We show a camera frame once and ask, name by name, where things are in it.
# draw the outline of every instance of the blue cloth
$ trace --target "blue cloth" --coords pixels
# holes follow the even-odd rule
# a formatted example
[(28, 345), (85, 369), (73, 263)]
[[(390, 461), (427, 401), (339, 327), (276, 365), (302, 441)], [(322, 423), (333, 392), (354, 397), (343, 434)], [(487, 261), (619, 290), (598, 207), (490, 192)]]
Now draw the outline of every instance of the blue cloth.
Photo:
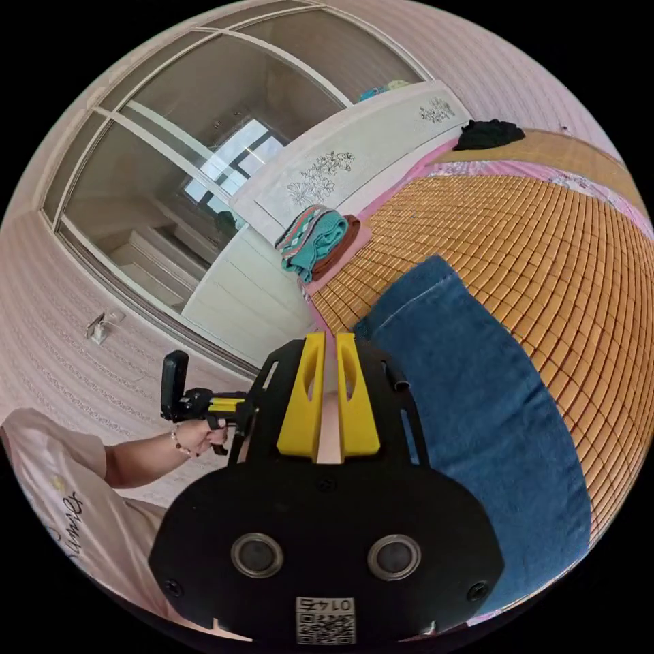
[(397, 361), (431, 467), (473, 493), (493, 524), (505, 569), (484, 613), (585, 554), (590, 501), (567, 427), (525, 351), (447, 263), (431, 257), (402, 276), (354, 332)]
[(363, 102), (363, 100), (368, 100), (369, 97), (375, 97), (376, 95), (379, 95), (380, 93), (384, 93), (385, 91), (386, 91), (386, 87), (373, 87), (372, 89), (368, 89), (367, 91), (364, 91), (359, 96), (359, 102)]
[(282, 257), (281, 267), (309, 283), (315, 263), (343, 240), (347, 227), (347, 220), (338, 211), (327, 211), (318, 219), (300, 251), (292, 257)]

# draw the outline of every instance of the yellow bracket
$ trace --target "yellow bracket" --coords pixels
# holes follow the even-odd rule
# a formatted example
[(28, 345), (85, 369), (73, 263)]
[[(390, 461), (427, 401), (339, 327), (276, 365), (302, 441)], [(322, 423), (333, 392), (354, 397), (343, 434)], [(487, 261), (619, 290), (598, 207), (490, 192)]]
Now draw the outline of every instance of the yellow bracket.
[(241, 397), (213, 397), (209, 405), (209, 411), (220, 413), (236, 413), (236, 406), (245, 399)]
[(373, 456), (379, 452), (379, 434), (354, 334), (336, 335), (336, 357), (339, 372), (341, 462), (350, 456)]
[[(307, 334), (291, 399), (277, 439), (284, 456), (302, 456), (316, 463), (322, 417), (322, 387), (325, 373), (325, 334)], [(313, 382), (313, 393), (309, 388)]]

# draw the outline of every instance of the glass panel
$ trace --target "glass panel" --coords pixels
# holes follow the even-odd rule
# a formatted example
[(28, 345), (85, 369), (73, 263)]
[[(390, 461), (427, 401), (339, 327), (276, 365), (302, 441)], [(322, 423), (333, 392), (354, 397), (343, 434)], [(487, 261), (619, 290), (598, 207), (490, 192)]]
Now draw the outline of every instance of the glass panel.
[[(141, 111), (149, 117), (134, 118), (134, 103), (145, 107)], [(222, 35), (165, 68), (123, 113), (175, 148), (229, 196), (286, 144), (342, 108), (286, 61)], [(162, 136), (162, 130), (168, 135)], [(188, 183), (190, 197), (199, 202), (201, 185)]]
[(249, 20), (250, 18), (256, 18), (257, 16), (263, 16), (265, 14), (272, 14), (273, 12), (281, 12), (286, 9), (296, 9), (297, 7), (306, 7), (302, 2), (294, 2), (293, 0), (280, 0), (278, 2), (269, 2), (265, 5), (259, 5), (257, 7), (248, 7), (247, 9), (242, 9), (239, 12), (234, 12), (228, 16), (222, 16), (221, 18), (216, 18), (208, 22), (203, 27), (229, 27), (230, 25), (235, 25), (238, 22), (243, 22), (244, 20)]
[(154, 52), (122, 79), (100, 102), (100, 106), (107, 111), (114, 111), (118, 103), (153, 70), (156, 70), (161, 64), (168, 61), (170, 57), (174, 57), (178, 52), (184, 50), (184, 48), (188, 48), (194, 43), (206, 39), (206, 37), (206, 32), (189, 32), (188, 34), (183, 34), (161, 50)]
[(226, 204), (194, 202), (187, 180), (175, 163), (112, 124), (66, 206), (71, 222), (135, 285), (176, 311), (243, 226)]
[(55, 219), (54, 215), (57, 212), (59, 200), (63, 195), (70, 176), (73, 174), (75, 165), (82, 156), (84, 148), (92, 141), (97, 130), (100, 129), (103, 121), (104, 116), (96, 113), (90, 114), (72, 143), (68, 146), (43, 201), (43, 210), (50, 222)]
[(326, 77), (352, 102), (373, 87), (423, 79), (365, 30), (324, 10), (269, 18), (238, 31), (294, 55)]

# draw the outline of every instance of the bracelet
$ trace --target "bracelet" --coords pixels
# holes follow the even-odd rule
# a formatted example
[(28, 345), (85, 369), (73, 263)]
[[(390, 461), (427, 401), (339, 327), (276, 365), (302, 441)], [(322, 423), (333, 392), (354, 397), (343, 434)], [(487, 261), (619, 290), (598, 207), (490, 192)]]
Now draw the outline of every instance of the bracelet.
[(172, 438), (173, 442), (175, 443), (175, 448), (182, 452), (183, 454), (186, 454), (186, 456), (199, 456), (199, 452), (192, 452), (189, 448), (184, 447), (182, 443), (180, 443), (177, 440), (177, 425), (174, 424), (172, 426), (172, 431), (170, 432), (170, 437)]

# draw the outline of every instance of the qr code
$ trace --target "qr code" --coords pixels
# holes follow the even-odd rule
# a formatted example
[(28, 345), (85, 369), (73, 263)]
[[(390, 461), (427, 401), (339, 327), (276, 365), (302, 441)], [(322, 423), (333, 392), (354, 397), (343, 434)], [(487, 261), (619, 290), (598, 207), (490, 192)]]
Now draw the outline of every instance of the qr code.
[(296, 619), (298, 644), (356, 643), (356, 618), (352, 598), (298, 597)]

